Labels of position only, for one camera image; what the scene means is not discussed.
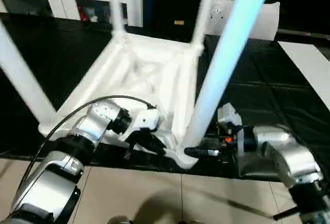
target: tiled floor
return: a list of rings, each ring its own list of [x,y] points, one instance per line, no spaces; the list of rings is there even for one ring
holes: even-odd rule
[[[0,160],[0,219],[10,210],[27,162]],[[270,216],[293,206],[281,183],[85,168],[78,184],[82,197],[70,223],[104,223],[126,215],[136,224],[280,223]],[[297,216],[283,223],[299,223]]]

